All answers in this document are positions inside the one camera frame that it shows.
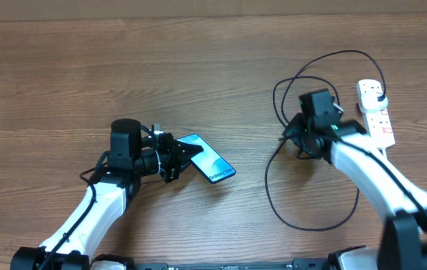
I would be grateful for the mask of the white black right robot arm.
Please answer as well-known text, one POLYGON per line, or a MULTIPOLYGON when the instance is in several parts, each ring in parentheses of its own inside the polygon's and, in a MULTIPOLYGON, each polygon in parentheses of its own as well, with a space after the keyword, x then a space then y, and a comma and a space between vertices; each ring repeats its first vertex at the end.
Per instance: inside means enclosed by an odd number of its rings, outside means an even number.
POLYGON ((301 111, 283 136, 301 158, 323 158, 342 171, 373 205, 383 222, 380 247, 350 247, 328 256, 328 269, 427 270, 427 192, 383 156, 356 120, 322 89, 299 96, 301 111))

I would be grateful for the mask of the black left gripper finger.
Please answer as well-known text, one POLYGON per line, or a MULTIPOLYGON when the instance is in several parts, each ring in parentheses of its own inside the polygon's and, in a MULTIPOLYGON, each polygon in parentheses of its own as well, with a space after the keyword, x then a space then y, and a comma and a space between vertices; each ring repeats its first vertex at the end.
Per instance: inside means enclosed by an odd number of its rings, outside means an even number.
POLYGON ((179 176, 180 173, 184 172, 189 166, 191 165, 191 161, 187 160, 187 161, 183 161, 181 163, 178 163, 174 168, 173 168, 173 175, 174 176, 179 176))
POLYGON ((179 148, 178 150, 179 156, 191 158, 203 152, 203 147, 201 145, 182 142, 178 139, 176 140, 176 145, 179 148))

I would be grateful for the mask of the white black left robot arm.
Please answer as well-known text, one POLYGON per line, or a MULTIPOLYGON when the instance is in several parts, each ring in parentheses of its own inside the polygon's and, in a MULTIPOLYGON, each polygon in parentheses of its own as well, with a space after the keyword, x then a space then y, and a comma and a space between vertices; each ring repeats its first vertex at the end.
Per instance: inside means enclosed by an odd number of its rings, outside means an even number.
POLYGON ((39 247, 21 247, 11 269, 89 269, 107 230, 138 193, 145 176, 166 183, 185 170, 203 147, 180 142, 129 118, 111 124, 110 149, 82 172, 86 193, 62 226, 39 247))

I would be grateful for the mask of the Samsung Galaxy smartphone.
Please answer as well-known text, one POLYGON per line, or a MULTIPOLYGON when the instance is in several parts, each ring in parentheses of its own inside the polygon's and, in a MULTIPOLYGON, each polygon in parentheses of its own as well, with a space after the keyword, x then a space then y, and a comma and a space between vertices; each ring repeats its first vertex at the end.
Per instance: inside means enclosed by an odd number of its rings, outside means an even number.
POLYGON ((216 184, 236 174, 236 170, 198 134, 178 138, 178 141, 203 148, 191 162, 209 183, 216 184))

